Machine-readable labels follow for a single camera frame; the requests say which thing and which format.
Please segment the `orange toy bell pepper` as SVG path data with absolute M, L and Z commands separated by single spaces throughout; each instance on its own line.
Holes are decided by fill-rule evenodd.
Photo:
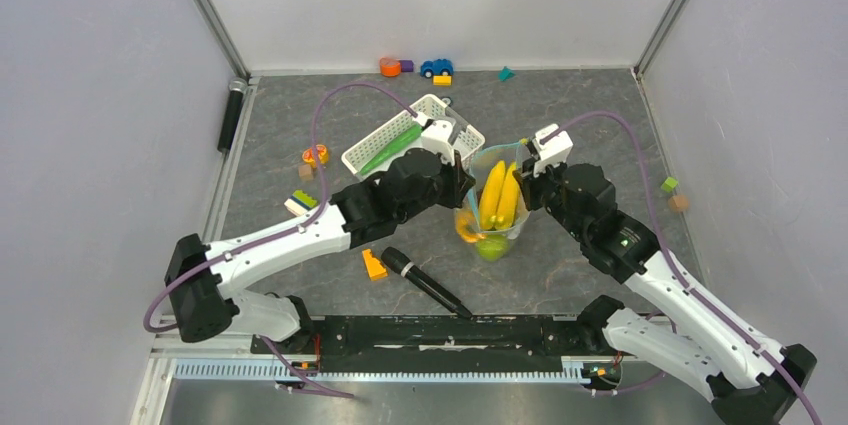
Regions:
M 470 210 L 461 209 L 455 214 L 456 233 L 466 243 L 473 244 L 483 238 L 476 230 L 476 224 L 477 220 Z

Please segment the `yellow toy banana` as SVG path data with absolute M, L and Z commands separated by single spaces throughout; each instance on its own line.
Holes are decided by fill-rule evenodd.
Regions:
M 520 187 L 514 172 L 517 163 L 498 161 L 490 170 L 479 200 L 479 224 L 483 231 L 503 231 L 518 224 Z

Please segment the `clear zip top bag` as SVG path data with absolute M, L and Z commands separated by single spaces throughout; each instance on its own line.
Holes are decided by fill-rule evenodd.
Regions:
M 514 245 L 529 217 L 514 173 L 521 169 L 527 141 L 495 145 L 477 152 L 469 172 L 472 189 L 454 214 L 458 236 L 486 261 L 497 261 Z

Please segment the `green toy cucumber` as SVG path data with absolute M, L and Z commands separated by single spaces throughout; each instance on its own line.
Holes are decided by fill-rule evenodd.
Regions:
M 360 170 L 359 175 L 365 177 L 377 166 L 387 161 L 394 154 L 402 151 L 406 146 L 420 137 L 422 127 L 413 125 L 397 137 L 390 140 L 381 150 L 379 150 Z

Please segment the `green toy pear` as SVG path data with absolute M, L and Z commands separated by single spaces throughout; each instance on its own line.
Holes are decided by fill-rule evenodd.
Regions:
M 499 260 L 510 248 L 511 241 L 503 235 L 487 235 L 475 243 L 477 254 L 489 262 Z

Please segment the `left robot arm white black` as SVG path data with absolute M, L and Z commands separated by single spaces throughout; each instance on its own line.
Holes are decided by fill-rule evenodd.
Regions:
M 315 257 L 369 244 L 439 205 L 461 207 L 475 183 L 460 158 L 412 148 L 387 170 L 334 193 L 327 203 L 286 222 L 235 239 L 179 239 L 165 275 L 174 329 L 185 343 L 225 331 L 262 335 L 290 352 L 306 350 L 314 326 L 302 301 L 250 291 L 254 283 Z

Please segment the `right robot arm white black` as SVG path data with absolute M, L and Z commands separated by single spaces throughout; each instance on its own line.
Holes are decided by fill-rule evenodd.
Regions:
M 817 359 L 801 344 L 759 332 L 684 270 L 662 239 L 619 210 L 616 189 L 590 164 L 531 166 L 515 173 L 527 208 L 543 210 L 577 241 L 589 264 L 651 302 L 676 331 L 609 296 L 579 316 L 580 345 L 612 347 L 699 393 L 725 424 L 776 424 L 795 402 L 821 421 L 804 388 Z

